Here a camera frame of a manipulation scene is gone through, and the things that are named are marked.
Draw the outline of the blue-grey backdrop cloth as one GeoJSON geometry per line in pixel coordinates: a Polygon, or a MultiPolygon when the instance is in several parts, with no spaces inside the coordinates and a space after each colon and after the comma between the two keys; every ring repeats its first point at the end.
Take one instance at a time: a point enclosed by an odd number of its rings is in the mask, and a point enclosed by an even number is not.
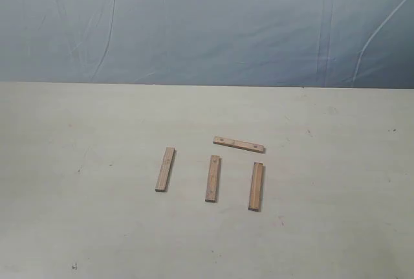
{"type": "Polygon", "coordinates": [[[413,0],[1,0],[1,79],[413,87],[413,0]]]}

